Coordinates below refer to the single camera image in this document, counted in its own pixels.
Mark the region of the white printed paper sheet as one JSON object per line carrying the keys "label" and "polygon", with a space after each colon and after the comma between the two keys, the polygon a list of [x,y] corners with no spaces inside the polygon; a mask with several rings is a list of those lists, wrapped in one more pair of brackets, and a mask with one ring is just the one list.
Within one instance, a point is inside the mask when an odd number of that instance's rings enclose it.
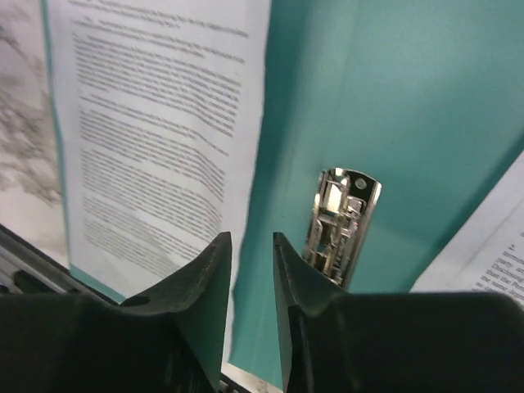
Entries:
{"label": "white printed paper sheet", "polygon": [[239,255],[268,1],[46,1],[70,269],[116,301],[218,233]]}

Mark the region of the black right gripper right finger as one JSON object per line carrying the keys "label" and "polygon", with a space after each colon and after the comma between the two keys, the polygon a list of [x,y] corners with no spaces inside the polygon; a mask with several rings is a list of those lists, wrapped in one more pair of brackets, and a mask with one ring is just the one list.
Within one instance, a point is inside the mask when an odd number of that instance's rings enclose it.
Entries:
{"label": "black right gripper right finger", "polygon": [[273,236],[286,392],[520,392],[523,311],[494,292],[353,295]]}

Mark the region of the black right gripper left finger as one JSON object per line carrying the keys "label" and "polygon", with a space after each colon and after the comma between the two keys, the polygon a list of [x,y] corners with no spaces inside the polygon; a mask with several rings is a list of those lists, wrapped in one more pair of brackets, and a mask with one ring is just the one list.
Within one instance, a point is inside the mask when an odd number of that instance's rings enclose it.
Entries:
{"label": "black right gripper left finger", "polygon": [[232,240],[121,304],[78,294],[1,294],[4,392],[216,392]]}

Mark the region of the teal folder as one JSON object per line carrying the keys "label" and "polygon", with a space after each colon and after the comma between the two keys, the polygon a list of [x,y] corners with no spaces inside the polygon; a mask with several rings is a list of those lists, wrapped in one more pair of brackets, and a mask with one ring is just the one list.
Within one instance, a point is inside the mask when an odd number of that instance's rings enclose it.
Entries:
{"label": "teal folder", "polygon": [[382,192],[350,291],[411,291],[523,156],[523,4],[268,2],[264,110],[224,358],[280,383],[273,233],[302,250],[320,173],[365,173]]}

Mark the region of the white printed paper stack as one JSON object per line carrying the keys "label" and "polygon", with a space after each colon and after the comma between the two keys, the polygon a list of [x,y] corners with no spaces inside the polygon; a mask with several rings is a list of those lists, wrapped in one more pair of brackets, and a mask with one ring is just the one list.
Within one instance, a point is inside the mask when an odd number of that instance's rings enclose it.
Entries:
{"label": "white printed paper stack", "polygon": [[411,288],[444,291],[498,292],[523,305],[523,156]]}

